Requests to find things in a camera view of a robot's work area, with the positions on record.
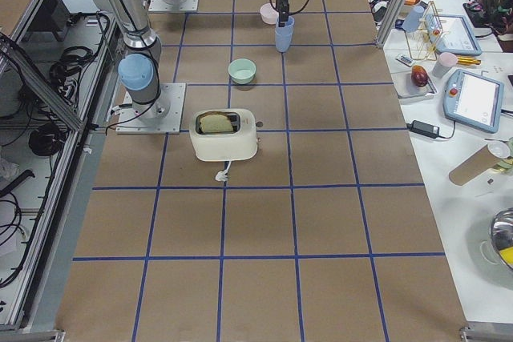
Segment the blue cup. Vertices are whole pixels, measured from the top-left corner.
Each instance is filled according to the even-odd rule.
[[[424,15],[424,8],[422,6],[414,6],[408,13],[404,22],[402,23],[402,29],[406,32],[414,32],[420,26],[420,18]]]
[[[286,52],[290,47],[290,43],[292,42],[292,35],[294,32],[294,18],[289,16],[289,20],[285,22],[283,27],[279,27],[279,22],[279,19],[276,20],[276,28],[274,30],[276,49],[279,52]]]

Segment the white table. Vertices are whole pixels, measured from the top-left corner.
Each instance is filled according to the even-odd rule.
[[[466,0],[434,0],[440,13],[465,14]],[[502,53],[494,36],[479,39],[483,49],[480,66],[459,66],[504,83],[503,108],[513,109],[513,86],[507,75],[513,74],[513,54]],[[393,30],[385,44],[386,59],[396,86],[404,82],[410,68],[395,60],[408,54],[402,31]],[[434,62],[420,62],[428,73]],[[438,94],[416,102],[402,99],[406,122],[420,120],[440,127],[441,135],[452,132],[453,123],[445,118],[442,97],[445,83],[453,71],[441,79],[432,78]],[[492,218],[513,207],[513,175],[486,171],[464,186],[456,186],[449,172],[486,144],[485,138],[509,139],[513,136],[513,118],[502,115],[499,132],[456,125],[454,138],[433,140],[410,133],[427,194],[450,265],[454,283],[467,321],[470,323],[513,324],[513,274],[502,264],[490,264],[481,255],[480,246],[489,239]]]

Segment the bowl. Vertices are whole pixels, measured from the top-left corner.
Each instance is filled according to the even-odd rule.
[[[493,218],[490,235],[495,252],[513,272],[513,207],[501,211]]]
[[[237,84],[247,84],[253,80],[257,66],[249,59],[236,59],[228,66],[228,73],[233,82]]]
[[[278,12],[273,9],[271,3],[265,3],[260,7],[260,16],[264,23],[275,25],[276,20],[278,19]]]

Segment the blue grid line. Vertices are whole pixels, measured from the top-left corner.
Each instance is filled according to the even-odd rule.
[[[355,258],[429,258],[445,256],[443,251],[387,252],[359,254],[298,254],[298,255],[150,255],[146,256],[78,256],[74,262],[99,262],[123,260],[347,260]]]
[[[292,130],[282,130],[279,128],[257,128],[256,131],[267,134],[286,134],[286,133],[314,133],[321,134],[327,132],[349,132],[349,131],[408,131],[406,124],[404,127],[376,127],[376,128],[297,128]],[[187,134],[189,130],[180,130],[181,133]]]
[[[188,19],[188,15],[185,14],[184,25],[182,27],[182,36],[180,37],[180,44],[184,42],[185,27],[187,25],[187,19]],[[175,71],[173,74],[173,82],[176,82],[178,66],[180,64],[181,51],[182,51],[182,47],[180,47],[178,49],[178,54],[176,56],[176,65],[175,65]],[[155,226],[156,212],[157,212],[157,207],[159,204],[159,197],[160,197],[160,184],[162,183],[162,175],[164,173],[164,164],[165,164],[165,160],[166,160],[166,153],[168,150],[168,142],[169,142],[169,134],[166,134],[165,140],[164,140],[164,148],[162,150],[162,155],[160,157],[159,178],[157,179],[155,202],[153,203],[153,212],[151,214],[150,232],[149,232],[148,240],[147,240],[146,257],[145,257],[144,267],[143,267],[143,277],[141,279],[141,286],[140,286],[140,290],[139,290],[139,299],[137,301],[137,310],[135,312],[134,328],[133,328],[132,338],[131,338],[132,342],[135,342],[136,337],[137,337],[137,330],[139,328],[140,311],[141,311],[141,306],[143,303],[144,287],[146,285],[147,266],[148,266],[148,262],[149,262],[150,256],[151,256],[151,242],[153,240],[153,230],[154,230],[154,226]]]
[[[291,44],[291,47],[356,47],[356,46],[375,46],[374,42],[362,42],[362,43],[348,43],[348,44]],[[210,43],[210,44],[167,44],[162,47],[274,47],[273,44],[261,43],[261,44],[223,44],[223,43]]]
[[[145,260],[145,256],[75,256],[73,262]]]
[[[334,82],[334,83],[290,83],[287,87],[307,87],[307,86],[316,86],[316,87],[327,87],[327,86],[341,86],[341,87],[350,87],[350,86],[392,86],[393,82]],[[198,86],[225,86],[227,87],[227,83],[187,83],[187,87],[198,87]],[[277,87],[283,86],[279,83],[258,83],[252,84],[251,86],[259,86],[259,87]]]
[[[146,286],[147,266],[148,266],[148,263],[150,260],[151,242],[153,239],[153,230],[155,228],[157,207],[159,205],[159,196],[160,196],[159,186],[160,186],[160,183],[162,182],[162,174],[164,172],[164,162],[166,159],[166,151],[168,149],[168,140],[169,140],[169,134],[166,134],[166,137],[164,140],[164,148],[162,150],[162,155],[160,157],[159,178],[157,179],[155,201],[153,202],[153,212],[151,214],[150,231],[149,231],[148,238],[147,238],[146,255],[144,257],[143,276],[141,278],[141,285],[140,285],[140,289],[139,289],[139,299],[137,300],[137,309],[135,311],[134,328],[133,328],[132,336],[131,336],[132,342],[135,342],[136,337],[137,337],[137,330],[139,328],[139,318],[140,318],[140,313],[141,313],[141,307],[143,305],[144,288]]]
[[[302,14],[372,14],[370,10],[368,11],[302,11]],[[230,11],[197,11],[194,13],[194,15],[231,15],[232,12]],[[235,11],[235,15],[255,15],[260,16],[258,12],[254,11]]]
[[[322,0],[322,5],[323,5],[324,10],[326,10],[326,2],[325,2],[325,0]],[[333,42],[332,35],[331,35],[331,28],[330,28],[330,25],[329,25],[328,14],[325,15],[325,18],[326,18],[326,24],[327,24],[327,27],[328,27],[329,40],[331,42]],[[335,74],[337,76],[337,81],[340,83],[341,82],[341,77],[340,77],[339,72],[338,72],[337,56],[335,55],[335,49],[334,49],[333,46],[331,47],[331,53],[332,53],[332,56],[333,56],[333,65],[335,66]],[[345,108],[345,101],[344,101],[344,94],[342,92],[342,87],[339,87],[339,93],[340,93],[340,96],[341,96],[342,112],[343,112],[343,115],[344,115],[345,126],[350,128],[349,119],[347,117],[347,110]],[[369,248],[370,265],[371,265],[372,273],[373,273],[376,297],[378,299],[378,307],[379,307],[379,313],[380,313],[380,317],[381,317],[381,321],[382,321],[383,334],[385,336],[385,341],[386,342],[390,342],[390,338],[388,336],[388,329],[387,329],[387,326],[386,326],[385,311],[384,311],[384,308],[383,308],[381,292],[380,292],[380,288],[379,288],[378,274],[376,272],[374,258],[372,256],[372,245],[371,245],[371,241],[370,241],[370,233],[369,233],[368,223],[367,223],[367,220],[366,220],[366,211],[365,211],[365,206],[363,204],[362,189],[360,187],[360,180],[359,180],[359,177],[358,177],[357,164],[356,164],[356,155],[354,154],[353,140],[351,138],[350,130],[347,132],[347,139],[349,141],[349,150],[350,150],[350,154],[351,154],[351,160],[352,160],[352,163],[353,163],[354,178],[355,178],[355,181],[356,181],[356,184],[357,184],[358,198],[360,200],[360,207],[361,207],[361,210],[362,210],[362,219],[363,219],[364,229],[365,229],[365,233],[366,233],[367,246]]]
[[[308,184],[294,185],[292,189],[309,188],[339,188],[339,187],[425,187],[424,183],[339,183],[339,184]],[[108,186],[93,187],[94,191],[124,191],[124,190],[286,190],[291,188],[289,185],[282,186]]]
[[[232,0],[232,25],[230,37],[230,62],[233,60],[233,35],[235,28],[235,0]],[[230,107],[232,99],[232,80],[228,76],[228,108]],[[221,327],[223,317],[223,278],[224,278],[224,237],[226,233],[226,187],[227,183],[223,182],[223,207],[221,212],[221,234],[220,234],[220,261],[219,261],[219,283],[217,292],[217,326],[216,326],[216,342],[221,341]]]
[[[301,300],[301,272],[299,266],[299,251],[297,248],[297,225],[296,225],[296,205],[294,199],[294,181],[293,181],[293,165],[292,165],[292,148],[290,145],[290,130],[289,130],[289,99],[287,95],[287,81],[285,72],[285,56],[281,54],[281,70],[283,78],[283,93],[285,103],[285,127],[287,134],[287,160],[289,162],[289,183],[290,183],[290,206],[292,216],[292,229],[293,229],[293,240],[294,240],[294,268],[296,271],[296,290],[297,290],[297,318],[299,320],[299,333],[301,336],[301,342],[305,342],[305,325],[303,321],[303,305]]]

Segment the pink cup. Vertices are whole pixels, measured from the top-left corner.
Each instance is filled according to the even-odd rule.
[[[458,63],[458,57],[451,52],[442,52],[436,61],[436,64],[431,71],[436,78],[441,78],[447,73],[452,67]]]

